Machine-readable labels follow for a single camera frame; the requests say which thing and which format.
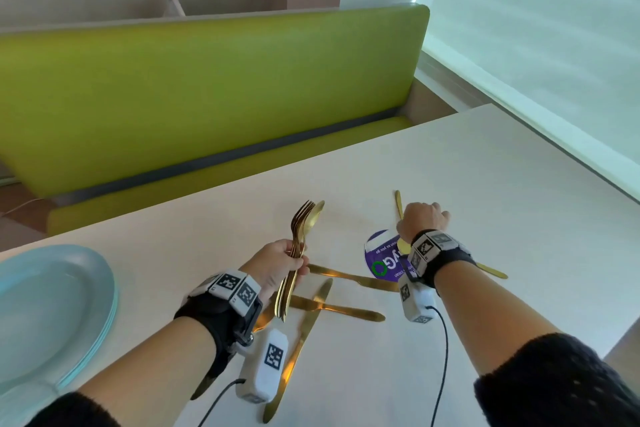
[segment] green upholstery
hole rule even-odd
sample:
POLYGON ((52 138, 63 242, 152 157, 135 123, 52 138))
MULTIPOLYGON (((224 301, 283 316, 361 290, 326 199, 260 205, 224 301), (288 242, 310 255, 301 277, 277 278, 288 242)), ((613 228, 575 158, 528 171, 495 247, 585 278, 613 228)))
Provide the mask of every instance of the green upholstery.
POLYGON ((49 215, 49 235, 108 220, 409 126, 411 123, 404 117, 389 118, 58 208, 49 215))
MULTIPOLYGON (((398 5, 3 34, 0 160, 54 196, 400 106, 428 18, 398 5)), ((289 152, 57 210, 52 233, 228 181, 218 167, 299 159, 289 152)))

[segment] sleeve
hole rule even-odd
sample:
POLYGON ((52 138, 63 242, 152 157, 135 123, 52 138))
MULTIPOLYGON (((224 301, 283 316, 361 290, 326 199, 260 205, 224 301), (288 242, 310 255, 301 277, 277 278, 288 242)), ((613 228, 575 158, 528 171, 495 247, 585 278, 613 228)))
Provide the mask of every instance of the sleeve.
POLYGON ((492 427, 638 427, 640 400, 596 352, 549 334, 480 377, 476 398, 492 427))
POLYGON ((73 392, 45 407, 27 424, 27 427, 120 427, 100 405, 73 392))

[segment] white table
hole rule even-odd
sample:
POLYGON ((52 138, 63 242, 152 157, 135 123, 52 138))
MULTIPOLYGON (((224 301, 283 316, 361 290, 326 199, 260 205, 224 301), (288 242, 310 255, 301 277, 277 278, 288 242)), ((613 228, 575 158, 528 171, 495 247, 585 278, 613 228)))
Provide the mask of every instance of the white table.
MULTIPOLYGON (((405 203, 438 200, 450 232, 479 261, 509 275, 500 283, 604 355, 640 315, 640 206, 512 120, 484 106, 287 165, 175 201, 0 254, 74 243, 102 253, 120 286, 111 333, 77 387, 166 324, 182 295, 219 269, 240 266, 268 241, 289 235, 307 198, 326 201, 308 254, 316 264, 369 275, 364 242, 396 222, 405 203)), ((324 278, 301 286, 308 297, 324 278)), ((411 426, 430 420, 442 374, 438 321, 406 321, 396 294, 334 280, 328 302, 378 310, 384 323, 321 313, 274 426, 411 426)), ((301 312, 284 331, 296 340, 301 312)), ((476 374, 449 325, 451 357, 438 426, 484 417, 476 374)), ((241 359, 180 416, 196 426, 237 377, 241 359)), ((207 425, 252 426, 262 407, 229 392, 207 425)))

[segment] purple round sticker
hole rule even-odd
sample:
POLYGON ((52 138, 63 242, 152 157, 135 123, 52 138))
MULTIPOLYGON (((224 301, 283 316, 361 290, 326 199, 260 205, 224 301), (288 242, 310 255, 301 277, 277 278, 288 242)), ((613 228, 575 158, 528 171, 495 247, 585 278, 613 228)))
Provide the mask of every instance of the purple round sticker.
POLYGON ((364 244, 364 259, 376 278, 397 282, 404 273, 403 266, 413 269, 409 261, 400 256, 397 241, 400 235, 395 230, 374 233, 364 244))

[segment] forearm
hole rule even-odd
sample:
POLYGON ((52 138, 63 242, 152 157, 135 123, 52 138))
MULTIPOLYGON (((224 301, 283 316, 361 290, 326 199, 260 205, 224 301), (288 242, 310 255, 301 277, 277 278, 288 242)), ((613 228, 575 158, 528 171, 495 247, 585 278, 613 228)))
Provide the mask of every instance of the forearm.
POLYGON ((440 269, 435 285, 480 375, 494 371, 530 340, 559 332, 468 262, 454 262, 440 269))
POLYGON ((178 318, 80 388, 122 427, 172 426, 216 357, 211 334, 178 318))

